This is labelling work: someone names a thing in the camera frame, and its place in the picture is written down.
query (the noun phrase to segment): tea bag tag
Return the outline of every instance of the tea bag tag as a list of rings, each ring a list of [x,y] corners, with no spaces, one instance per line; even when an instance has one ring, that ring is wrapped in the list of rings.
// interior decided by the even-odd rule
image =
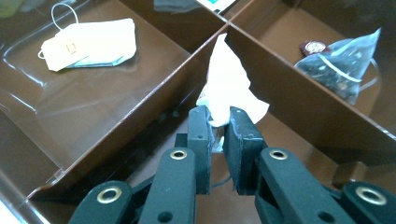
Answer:
[[[73,39],[61,37],[44,41],[40,53],[44,55],[49,70],[55,72],[89,56]]]

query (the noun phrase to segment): brown tray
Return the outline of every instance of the brown tray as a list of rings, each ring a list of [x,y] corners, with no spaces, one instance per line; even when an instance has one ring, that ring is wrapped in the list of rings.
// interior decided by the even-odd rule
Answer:
[[[48,12],[55,2],[37,11]],[[331,43],[359,33],[345,33],[338,23],[312,13],[312,4],[295,7],[297,2],[241,0],[220,17],[204,8],[159,13],[144,0],[77,1],[80,21],[134,19],[137,51],[117,67],[61,73],[50,72],[36,57],[42,42],[57,32],[48,13],[20,13],[1,22],[1,29],[10,31],[7,24],[30,18],[24,29],[0,35],[5,43],[0,43],[2,200],[28,222],[42,216],[62,223],[93,186],[108,179],[127,179],[132,185],[148,176],[141,170],[155,172],[149,155],[161,155],[177,132],[185,132],[187,112],[205,84],[210,54],[222,33],[228,33],[252,91],[270,104],[270,114],[258,123],[268,145],[294,152],[325,186],[341,188],[355,178],[395,192],[396,139],[376,123],[380,117],[378,122],[389,121],[387,128],[396,124],[392,114],[377,112],[395,107],[383,104],[392,95],[382,91],[392,74],[379,75],[371,66],[364,82],[372,77],[378,82],[351,106],[296,70],[293,65],[303,58],[298,45],[307,38]],[[60,24],[73,21],[66,15]],[[315,29],[301,30],[300,23]],[[381,46],[379,52],[388,53]],[[227,171],[221,156],[213,162],[219,167],[216,181]],[[254,212],[240,219],[214,216],[221,206],[216,202],[227,197],[227,204],[242,200],[234,208],[250,204],[254,211],[251,199],[230,196],[228,190],[198,197],[198,210],[204,211],[198,212],[198,223],[243,223],[251,216],[258,220]]]

